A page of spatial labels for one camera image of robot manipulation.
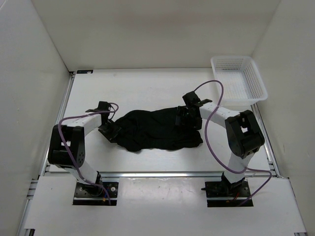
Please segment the black shorts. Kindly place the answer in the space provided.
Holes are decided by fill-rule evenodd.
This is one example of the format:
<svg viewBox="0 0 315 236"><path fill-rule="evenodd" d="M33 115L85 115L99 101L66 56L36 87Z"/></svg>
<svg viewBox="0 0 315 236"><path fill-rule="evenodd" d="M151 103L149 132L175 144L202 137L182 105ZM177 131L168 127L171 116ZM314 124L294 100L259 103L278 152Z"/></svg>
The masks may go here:
<svg viewBox="0 0 315 236"><path fill-rule="evenodd" d="M133 110L117 119L120 128L116 143L128 151L143 149L179 150L203 143L200 132L175 124L177 108L156 111Z"/></svg>

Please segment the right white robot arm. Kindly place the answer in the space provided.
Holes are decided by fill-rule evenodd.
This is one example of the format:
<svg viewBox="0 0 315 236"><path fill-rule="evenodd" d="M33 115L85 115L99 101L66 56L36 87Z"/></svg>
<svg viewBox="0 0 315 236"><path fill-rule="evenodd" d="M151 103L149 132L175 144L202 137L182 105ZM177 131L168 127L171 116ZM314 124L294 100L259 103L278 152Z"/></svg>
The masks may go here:
<svg viewBox="0 0 315 236"><path fill-rule="evenodd" d="M222 193L229 197L235 195L245 179L245 171L251 158L265 143L255 115L250 110L229 110L214 104L210 99L200 100L194 91L185 94L183 101L185 106L177 109L177 126L200 130L202 120L205 119L206 125L213 122L226 130L231 153L228 165L223 164L216 156L207 134L205 141L212 156L225 168L220 182Z"/></svg>

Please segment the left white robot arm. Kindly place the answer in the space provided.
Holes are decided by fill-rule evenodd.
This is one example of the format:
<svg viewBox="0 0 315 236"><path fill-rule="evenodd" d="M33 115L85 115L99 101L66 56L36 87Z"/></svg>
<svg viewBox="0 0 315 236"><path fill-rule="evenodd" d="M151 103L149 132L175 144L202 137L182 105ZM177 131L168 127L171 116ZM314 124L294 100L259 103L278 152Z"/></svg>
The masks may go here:
<svg viewBox="0 0 315 236"><path fill-rule="evenodd" d="M88 109L83 115L62 118L52 130L48 162L85 184L86 191L93 197L102 194L103 184L99 172L85 161L85 137L104 127L109 115L118 109L116 103L100 101L95 109Z"/></svg>

